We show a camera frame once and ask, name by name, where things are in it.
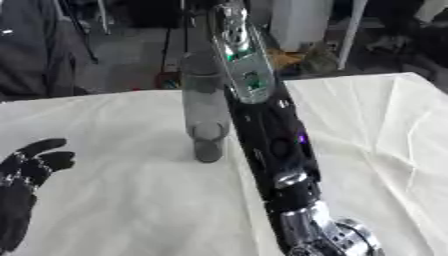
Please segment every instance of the white table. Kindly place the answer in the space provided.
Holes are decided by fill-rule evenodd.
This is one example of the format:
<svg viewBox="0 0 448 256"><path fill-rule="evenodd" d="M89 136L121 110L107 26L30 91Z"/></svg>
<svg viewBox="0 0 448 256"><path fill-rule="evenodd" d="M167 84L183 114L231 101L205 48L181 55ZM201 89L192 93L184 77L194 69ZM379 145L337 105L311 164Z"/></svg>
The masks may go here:
<svg viewBox="0 0 448 256"><path fill-rule="evenodd" d="M448 254L448 98L413 74L290 82L334 216L388 256ZM0 154L65 137L77 165L38 191L14 256L275 256L235 135L215 164L193 160L179 92L0 105Z"/></svg>

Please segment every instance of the green light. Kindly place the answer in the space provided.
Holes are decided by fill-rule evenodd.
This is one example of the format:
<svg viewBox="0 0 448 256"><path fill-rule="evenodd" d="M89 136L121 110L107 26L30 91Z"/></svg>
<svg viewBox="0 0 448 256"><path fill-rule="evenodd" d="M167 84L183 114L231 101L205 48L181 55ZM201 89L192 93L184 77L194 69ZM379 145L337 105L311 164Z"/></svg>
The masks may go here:
<svg viewBox="0 0 448 256"><path fill-rule="evenodd" d="M249 89L251 91L264 87L263 82L260 81L258 74L255 72L245 74L244 79L246 80L247 85L249 86Z"/></svg>

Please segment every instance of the chair leg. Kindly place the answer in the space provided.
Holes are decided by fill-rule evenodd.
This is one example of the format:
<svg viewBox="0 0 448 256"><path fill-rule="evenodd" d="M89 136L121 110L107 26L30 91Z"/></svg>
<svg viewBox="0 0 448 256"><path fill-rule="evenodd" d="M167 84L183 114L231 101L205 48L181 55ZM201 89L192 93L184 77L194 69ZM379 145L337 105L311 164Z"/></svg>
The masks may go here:
<svg viewBox="0 0 448 256"><path fill-rule="evenodd" d="M79 22L78 18L73 13L67 0L61 0L60 3L62 3L62 8L67 10L67 13L73 23L73 26L75 27L76 32L78 32L78 35L81 38L81 42L84 44L84 47L86 48L87 53L90 56L90 59L92 60L93 63L98 64L98 58L95 56L95 54L92 51L92 48L89 45L87 34L84 31L84 28L82 27L81 22Z"/></svg>
<svg viewBox="0 0 448 256"><path fill-rule="evenodd" d="M103 26L103 31L106 35L110 35L111 32L109 29L109 20L108 20L106 5L104 4L104 0L98 0L98 7L100 9L101 23Z"/></svg>

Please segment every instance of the tripod leg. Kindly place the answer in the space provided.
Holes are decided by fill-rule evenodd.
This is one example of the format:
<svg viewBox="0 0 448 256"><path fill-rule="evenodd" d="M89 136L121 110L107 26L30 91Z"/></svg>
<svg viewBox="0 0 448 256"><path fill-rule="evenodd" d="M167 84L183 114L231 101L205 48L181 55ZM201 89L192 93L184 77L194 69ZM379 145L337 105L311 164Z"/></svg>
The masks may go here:
<svg viewBox="0 0 448 256"><path fill-rule="evenodd" d="M87 39L87 33L84 31L84 28L82 27L81 22L79 22L78 18L73 13L73 10L70 7L70 5L68 4L67 0L60 0L60 2L62 4L62 8L67 10L68 16L70 17L70 19L73 23L73 26L75 27L76 31L78 32L78 35L81 38L81 42L84 44L84 46L87 50L87 53L90 56L90 59L92 60L93 63L98 64L98 58L93 53L92 48L90 48L90 45L89 45L89 42Z"/></svg>

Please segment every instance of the transparent cup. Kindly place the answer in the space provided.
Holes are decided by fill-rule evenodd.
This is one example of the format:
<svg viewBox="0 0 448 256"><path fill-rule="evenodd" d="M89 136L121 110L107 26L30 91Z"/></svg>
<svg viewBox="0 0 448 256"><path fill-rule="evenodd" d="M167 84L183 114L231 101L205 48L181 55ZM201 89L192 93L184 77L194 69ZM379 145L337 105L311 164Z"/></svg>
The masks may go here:
<svg viewBox="0 0 448 256"><path fill-rule="evenodd" d="M185 125L193 139L196 159L218 161L229 133L230 117L224 98L223 75L213 51L188 53L181 61Z"/></svg>

